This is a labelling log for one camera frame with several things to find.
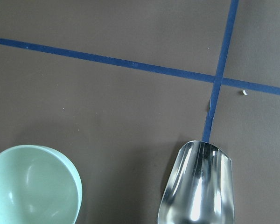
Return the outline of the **shiny metal ice scoop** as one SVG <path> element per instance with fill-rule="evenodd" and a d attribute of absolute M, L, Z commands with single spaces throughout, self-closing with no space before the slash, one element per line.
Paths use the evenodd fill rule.
<path fill-rule="evenodd" d="M 159 224 L 233 224 L 232 162 L 221 149 L 190 141 L 179 150 L 158 211 Z"/>

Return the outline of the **light green bowl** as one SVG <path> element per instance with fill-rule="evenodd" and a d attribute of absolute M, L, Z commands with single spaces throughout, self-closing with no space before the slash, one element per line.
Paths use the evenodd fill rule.
<path fill-rule="evenodd" d="M 20 145 L 0 153 L 0 224 L 74 224 L 82 182 L 61 152 Z"/>

